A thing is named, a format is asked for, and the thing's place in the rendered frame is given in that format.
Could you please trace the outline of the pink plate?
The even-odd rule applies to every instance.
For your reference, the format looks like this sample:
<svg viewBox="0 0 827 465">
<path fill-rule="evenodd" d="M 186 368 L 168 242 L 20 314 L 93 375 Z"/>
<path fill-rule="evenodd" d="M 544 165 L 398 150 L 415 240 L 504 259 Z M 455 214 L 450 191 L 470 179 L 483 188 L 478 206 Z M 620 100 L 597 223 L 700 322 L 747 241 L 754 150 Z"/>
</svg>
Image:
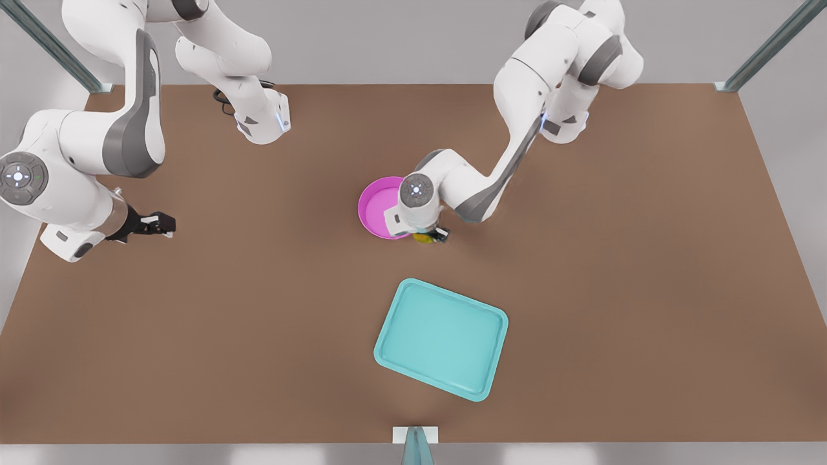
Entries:
<svg viewBox="0 0 827 465">
<path fill-rule="evenodd" d="M 403 180 L 400 176 L 380 178 L 361 193 L 357 206 L 359 220 L 368 232 L 378 238 L 397 240 L 410 236 L 410 233 L 400 236 L 390 234 L 384 218 L 385 210 L 397 205 L 399 186 Z"/>
</svg>

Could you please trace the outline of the silver frame post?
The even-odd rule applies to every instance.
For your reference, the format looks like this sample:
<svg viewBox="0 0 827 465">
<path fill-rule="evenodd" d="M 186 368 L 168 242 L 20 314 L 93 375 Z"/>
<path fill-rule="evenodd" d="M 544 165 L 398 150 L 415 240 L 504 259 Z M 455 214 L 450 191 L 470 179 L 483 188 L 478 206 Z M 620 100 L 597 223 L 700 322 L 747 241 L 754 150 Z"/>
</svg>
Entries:
<svg viewBox="0 0 827 465">
<path fill-rule="evenodd" d="M 437 426 L 395 426 L 393 444 L 402 444 L 401 465 L 434 465 L 431 444 L 438 444 Z"/>
<path fill-rule="evenodd" d="M 738 92 L 768 62 L 771 61 L 797 34 L 804 30 L 821 12 L 827 9 L 827 0 L 804 0 L 804 2 L 789 15 L 763 42 L 747 61 L 733 72 L 732 76 L 724 81 L 713 83 L 717 92 Z"/>
<path fill-rule="evenodd" d="M 67 71 L 91 94 L 112 92 L 112 83 L 102 83 L 81 61 L 47 28 L 21 0 L 0 0 L 0 10 L 21 27 L 55 62 Z"/>
</svg>

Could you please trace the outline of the turquoise tray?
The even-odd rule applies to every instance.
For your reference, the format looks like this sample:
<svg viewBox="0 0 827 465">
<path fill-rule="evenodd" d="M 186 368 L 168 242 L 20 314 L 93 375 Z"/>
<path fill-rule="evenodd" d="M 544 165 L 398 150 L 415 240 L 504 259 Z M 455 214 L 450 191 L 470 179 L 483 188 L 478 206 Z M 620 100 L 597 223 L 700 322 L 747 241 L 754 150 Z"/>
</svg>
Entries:
<svg viewBox="0 0 827 465">
<path fill-rule="evenodd" d="M 502 309 L 407 278 L 396 289 L 374 359 L 433 388 L 481 402 L 490 394 L 507 331 Z"/>
</svg>

